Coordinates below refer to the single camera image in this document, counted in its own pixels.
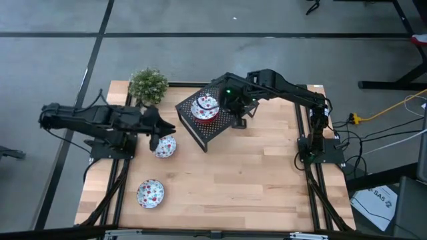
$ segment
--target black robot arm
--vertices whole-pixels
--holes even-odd
[[[319,155],[324,152],[323,129],[328,126],[329,109],[327,99],[320,93],[314,93],[287,82],[279,73],[264,69],[248,73],[246,78],[226,73],[220,87],[220,107],[236,116],[239,128],[245,128],[242,119],[245,106],[260,99],[282,98],[310,109],[308,135],[310,152]]]
[[[135,152],[137,133],[151,135],[152,151],[159,138],[175,133],[175,126],[165,122],[154,106],[142,114],[139,107],[95,105],[79,109],[51,103],[43,106],[39,123],[46,130],[70,129],[94,137],[95,140],[85,141],[92,147],[94,158],[103,153],[108,158],[130,158]]]

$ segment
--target gray floor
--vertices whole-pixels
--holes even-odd
[[[423,32],[425,27],[411,1],[400,3],[413,28]],[[389,3],[322,0],[316,12],[305,16],[310,4],[299,0],[116,0],[107,32],[404,32]],[[106,5],[107,0],[61,4],[1,0],[0,31],[97,32]],[[0,145],[27,152],[24,161],[3,158],[0,162],[0,232],[31,227],[59,145],[40,130],[39,110],[50,102],[74,103],[94,42],[92,38],[0,38]],[[209,81],[226,71],[244,76],[248,71],[271,68],[292,83],[324,85],[334,104],[333,120],[341,121],[350,112],[371,116],[413,93],[362,91],[358,81],[393,81],[420,61],[411,43],[391,39],[104,39],[85,104],[99,88],[107,91],[111,80],[127,80],[132,72],[146,67],[159,68],[170,81]],[[422,112],[419,101],[409,107]],[[399,107],[352,130],[366,135],[415,118]],[[414,124],[401,130],[420,127]],[[381,139],[364,149],[401,138]],[[79,143],[83,139],[80,134],[73,138]],[[369,172],[416,161],[418,145],[419,139],[413,139],[368,155]],[[355,143],[346,156],[357,150]],[[87,159],[87,153],[70,148],[48,228],[72,226]]]

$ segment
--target white bowl with red flowers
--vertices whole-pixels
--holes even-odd
[[[157,207],[165,196],[165,188],[155,179],[144,181],[136,192],[136,199],[143,208]]]
[[[176,140],[172,135],[168,135],[159,139],[159,145],[154,151],[154,155],[159,158],[172,156],[176,150]]]
[[[218,117],[219,111],[218,102],[209,93],[197,98],[191,105],[191,114],[198,123],[211,123]]]

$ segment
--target wooden tabletop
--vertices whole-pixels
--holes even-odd
[[[112,81],[111,104],[124,105],[128,81]],[[321,85],[308,89],[324,94]],[[294,104],[283,99],[260,101],[248,128],[227,129],[211,140],[204,153],[178,119],[175,105],[198,88],[170,87],[157,105],[161,117],[176,126],[176,152],[167,159],[154,157],[149,137],[140,135],[131,160],[119,221],[120,227],[156,229],[221,229],[248,231],[312,231],[306,177],[294,167],[298,124]],[[324,135],[333,137],[331,130]],[[107,188],[112,160],[98,161],[87,173],[76,223],[89,216]],[[322,164],[328,199],[355,229],[346,182],[333,164]],[[155,209],[136,200],[139,185],[157,179],[165,198]],[[325,228],[322,204],[317,199]],[[115,199],[107,223],[112,223]]]

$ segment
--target green leaves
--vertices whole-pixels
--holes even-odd
[[[144,103],[160,103],[169,86],[166,77],[160,74],[157,69],[147,68],[146,70],[138,71],[132,74],[130,80],[129,93],[132,97]]]

